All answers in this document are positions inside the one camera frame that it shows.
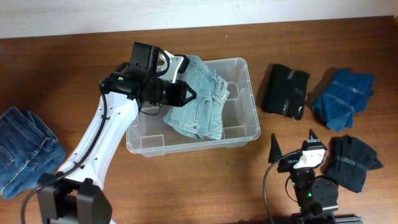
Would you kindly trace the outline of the light blue jeans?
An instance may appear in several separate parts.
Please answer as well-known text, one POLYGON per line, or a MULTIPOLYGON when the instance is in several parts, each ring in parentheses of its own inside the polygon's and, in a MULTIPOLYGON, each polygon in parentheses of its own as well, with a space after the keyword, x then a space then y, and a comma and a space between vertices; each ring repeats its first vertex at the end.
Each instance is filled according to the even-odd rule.
POLYGON ((171 107, 163 117, 166 124, 182 135, 194 139, 223 137, 222 110, 229 97, 228 82, 217 75, 196 55, 190 60, 179 79, 197 93, 197 97, 183 107, 171 107))

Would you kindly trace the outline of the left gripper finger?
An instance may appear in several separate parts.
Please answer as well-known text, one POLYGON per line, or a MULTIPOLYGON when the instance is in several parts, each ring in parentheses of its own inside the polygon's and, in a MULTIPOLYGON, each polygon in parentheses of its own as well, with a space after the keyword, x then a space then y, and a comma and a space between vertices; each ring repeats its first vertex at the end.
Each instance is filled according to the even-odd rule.
POLYGON ((195 100, 196 98, 196 91, 194 91, 187 82, 181 81, 180 107, 185 106, 187 103, 195 100))
POLYGON ((187 55, 177 54, 178 57, 182 57, 182 62, 178 68, 178 73, 184 73, 190 63, 190 59, 187 55))

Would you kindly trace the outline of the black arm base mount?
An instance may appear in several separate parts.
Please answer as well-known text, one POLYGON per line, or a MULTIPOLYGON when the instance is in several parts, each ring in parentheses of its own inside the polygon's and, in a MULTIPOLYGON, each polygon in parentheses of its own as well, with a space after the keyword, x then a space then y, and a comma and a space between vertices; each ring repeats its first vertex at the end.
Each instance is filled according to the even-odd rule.
POLYGON ((301 216, 293 214, 290 218, 291 224, 363 224, 362 217, 356 215, 334 215, 328 213, 319 217, 301 216))

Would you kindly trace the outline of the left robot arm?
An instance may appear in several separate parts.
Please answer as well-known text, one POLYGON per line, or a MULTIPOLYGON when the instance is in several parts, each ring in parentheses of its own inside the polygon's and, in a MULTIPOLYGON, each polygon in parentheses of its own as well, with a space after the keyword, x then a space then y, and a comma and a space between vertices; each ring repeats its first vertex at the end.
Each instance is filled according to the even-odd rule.
POLYGON ((129 61, 100 81, 98 108, 76 149, 56 174, 40 177, 34 193, 42 223, 113 223, 103 187, 121 138, 145 102, 183 107, 197 97, 177 78, 189 63, 186 55, 134 43, 129 61))

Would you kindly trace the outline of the dark blue jeans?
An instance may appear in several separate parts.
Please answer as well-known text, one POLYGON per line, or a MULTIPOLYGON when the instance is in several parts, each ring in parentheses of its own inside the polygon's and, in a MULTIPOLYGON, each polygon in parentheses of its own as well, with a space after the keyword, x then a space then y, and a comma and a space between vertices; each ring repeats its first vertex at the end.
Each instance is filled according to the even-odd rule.
POLYGON ((53 173, 66 151, 34 113, 13 106, 1 115, 1 197, 12 199, 34 189, 40 176, 53 173))

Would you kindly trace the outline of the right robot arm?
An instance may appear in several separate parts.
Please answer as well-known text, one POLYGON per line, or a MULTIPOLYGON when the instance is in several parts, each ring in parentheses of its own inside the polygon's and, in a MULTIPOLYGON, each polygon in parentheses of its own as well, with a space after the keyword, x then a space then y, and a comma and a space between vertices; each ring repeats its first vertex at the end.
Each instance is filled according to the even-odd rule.
POLYGON ((301 148, 286 155, 282 154, 275 134, 271 134, 270 166, 263 178, 264 203, 269 217, 271 211, 266 197, 266 179, 271 169, 276 167, 278 173, 289 173, 289 180, 292 181, 300 210, 291 216, 292 223, 337 222, 334 212, 338 210, 338 184, 315 173, 315 169, 323 164, 326 152, 326 146, 312 129, 301 148))

